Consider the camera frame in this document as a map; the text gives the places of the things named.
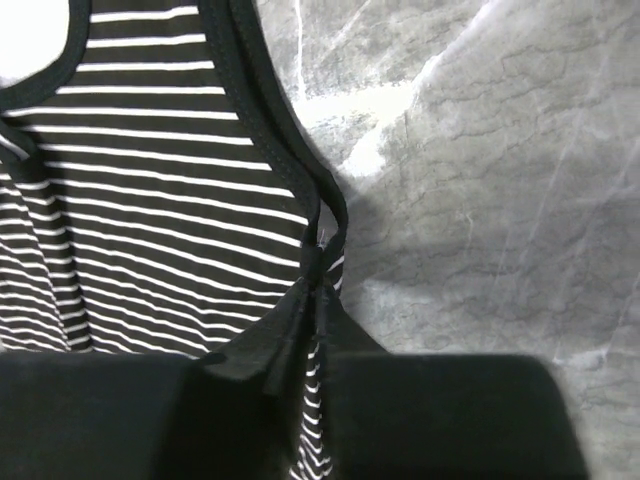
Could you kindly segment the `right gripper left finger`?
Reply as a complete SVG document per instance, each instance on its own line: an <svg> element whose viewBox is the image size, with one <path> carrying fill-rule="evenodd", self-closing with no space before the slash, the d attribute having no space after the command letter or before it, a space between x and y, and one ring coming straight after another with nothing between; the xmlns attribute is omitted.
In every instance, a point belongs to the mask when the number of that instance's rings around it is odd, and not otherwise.
<svg viewBox="0 0 640 480"><path fill-rule="evenodd" d="M1 357L5 479L282 479L311 333L298 281L198 359L15 351Z"/></svg>

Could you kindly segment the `black striped tank top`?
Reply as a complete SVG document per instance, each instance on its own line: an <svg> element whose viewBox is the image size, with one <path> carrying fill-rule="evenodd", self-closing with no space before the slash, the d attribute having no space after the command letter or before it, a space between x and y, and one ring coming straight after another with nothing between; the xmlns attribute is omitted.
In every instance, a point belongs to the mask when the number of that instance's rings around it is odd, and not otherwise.
<svg viewBox="0 0 640 480"><path fill-rule="evenodd" d="M198 359L309 286L295 457L333 479L317 294L347 222L249 1L70 1L49 66L1 92L2 353Z"/></svg>

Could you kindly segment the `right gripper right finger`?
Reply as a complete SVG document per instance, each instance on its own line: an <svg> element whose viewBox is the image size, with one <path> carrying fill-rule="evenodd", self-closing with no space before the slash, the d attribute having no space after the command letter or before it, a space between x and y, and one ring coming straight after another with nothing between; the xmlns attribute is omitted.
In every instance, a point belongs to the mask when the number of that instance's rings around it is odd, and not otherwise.
<svg viewBox="0 0 640 480"><path fill-rule="evenodd" d="M326 444L340 479L586 479L563 395L538 359L364 350L317 294Z"/></svg>

